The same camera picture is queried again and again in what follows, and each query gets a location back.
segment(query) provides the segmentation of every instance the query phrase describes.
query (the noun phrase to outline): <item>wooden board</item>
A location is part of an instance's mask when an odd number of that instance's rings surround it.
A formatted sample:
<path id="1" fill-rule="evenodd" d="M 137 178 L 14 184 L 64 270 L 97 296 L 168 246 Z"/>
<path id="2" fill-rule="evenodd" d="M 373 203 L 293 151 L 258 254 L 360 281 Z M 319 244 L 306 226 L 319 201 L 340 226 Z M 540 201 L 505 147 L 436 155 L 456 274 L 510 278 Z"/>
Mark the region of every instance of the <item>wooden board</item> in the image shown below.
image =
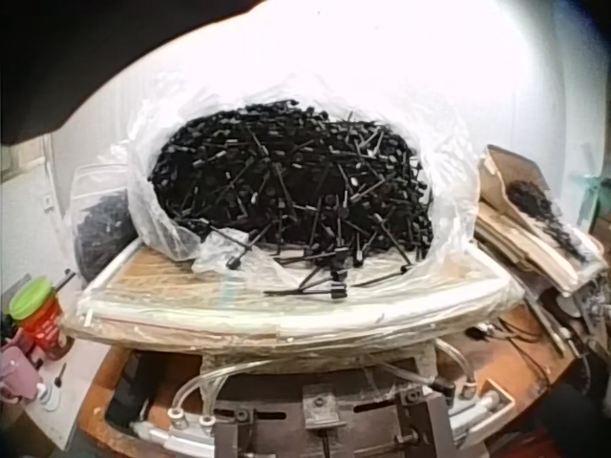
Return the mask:
<path id="1" fill-rule="evenodd" d="M 505 318 L 526 330 L 538 331 L 537 323 L 523 307 L 512 310 Z M 450 336 L 447 340 L 463 351 L 474 364 L 480 389 L 486 379 L 492 379 L 516 399 L 515 416 L 524 412 L 543 394 L 544 387 L 537 375 L 508 342 L 495 340 L 488 343 L 474 342 L 462 334 Z M 561 359 L 546 339 L 540 343 L 520 343 L 520 346 L 546 369 L 552 382 L 555 382 L 573 362 L 572 356 Z M 159 447 L 151 446 L 115 431 L 104 421 L 106 407 L 113 397 L 115 386 L 128 356 L 128 350 L 119 348 L 111 350 L 85 399 L 79 426 L 101 446 L 109 448 L 119 456 L 133 458 L 172 456 Z M 169 427 L 167 408 L 176 390 L 189 378 L 199 373 L 200 362 L 201 359 L 193 355 L 174 354 L 170 357 L 149 414 L 151 423 L 164 429 Z M 440 358 L 439 370 L 444 376 L 451 379 L 460 376 L 460 369 L 451 360 Z M 188 401 L 190 403 L 185 406 L 187 410 L 199 411 L 200 404 L 196 396 L 191 396 Z"/>

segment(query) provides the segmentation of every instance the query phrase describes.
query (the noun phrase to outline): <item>red container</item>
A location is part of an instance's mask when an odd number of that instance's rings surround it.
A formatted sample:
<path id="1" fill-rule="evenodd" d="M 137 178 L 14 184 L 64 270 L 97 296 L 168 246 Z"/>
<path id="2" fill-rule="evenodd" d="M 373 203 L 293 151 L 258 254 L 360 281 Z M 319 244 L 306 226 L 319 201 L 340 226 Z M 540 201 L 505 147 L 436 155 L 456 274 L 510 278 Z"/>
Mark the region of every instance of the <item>red container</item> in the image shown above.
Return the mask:
<path id="1" fill-rule="evenodd" d="M 64 356 L 74 342 L 59 329 L 59 302 L 51 284 L 41 277 L 26 284 L 11 301 L 10 311 L 34 342 L 52 360 Z"/>

